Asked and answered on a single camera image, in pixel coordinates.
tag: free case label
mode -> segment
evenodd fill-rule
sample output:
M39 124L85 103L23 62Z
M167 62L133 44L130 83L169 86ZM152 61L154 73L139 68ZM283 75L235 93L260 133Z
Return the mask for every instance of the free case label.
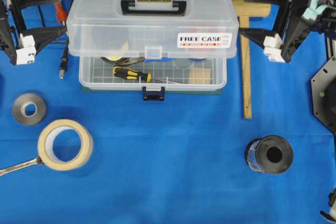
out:
M232 34L230 33L179 33L178 48L229 48Z

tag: case lid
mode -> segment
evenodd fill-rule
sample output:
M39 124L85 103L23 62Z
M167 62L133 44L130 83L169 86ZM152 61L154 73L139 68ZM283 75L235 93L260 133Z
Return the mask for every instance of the case lid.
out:
M231 0L74 0L67 19L82 57L230 58L238 26Z

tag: wooden t-square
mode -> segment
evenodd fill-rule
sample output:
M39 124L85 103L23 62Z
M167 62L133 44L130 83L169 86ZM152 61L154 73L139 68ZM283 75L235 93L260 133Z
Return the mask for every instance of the wooden t-square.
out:
M271 7L269 4L248 3L244 0L232 0L235 6L236 14L239 18L239 26L241 28L249 27L250 17L267 17ZM250 73L250 45L249 40L244 36L240 36L241 46L241 75L243 80L243 102L244 102L244 118L252 118L251 107L251 73Z

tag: metal wrench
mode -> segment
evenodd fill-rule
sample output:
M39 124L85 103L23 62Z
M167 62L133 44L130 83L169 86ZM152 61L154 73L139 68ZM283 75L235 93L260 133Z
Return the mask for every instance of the metal wrench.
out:
M23 163L20 163L20 164L17 164L17 165L13 165L13 166L7 167L5 169L0 169L0 177L2 175L7 174L7 173L11 173L11 172L14 172L16 170L20 170L20 169L26 168L28 166L42 165L42 164L43 164L42 159L39 156L37 156L36 158L34 158L32 160L29 160L29 161L26 161L26 162L23 162Z

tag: wooden block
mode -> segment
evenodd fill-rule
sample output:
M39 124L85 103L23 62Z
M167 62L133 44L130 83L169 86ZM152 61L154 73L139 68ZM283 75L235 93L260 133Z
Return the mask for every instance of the wooden block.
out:
M211 69L192 68L189 72L189 84L210 84Z
M267 17L271 11L270 4L248 3L244 0L232 0L238 17Z

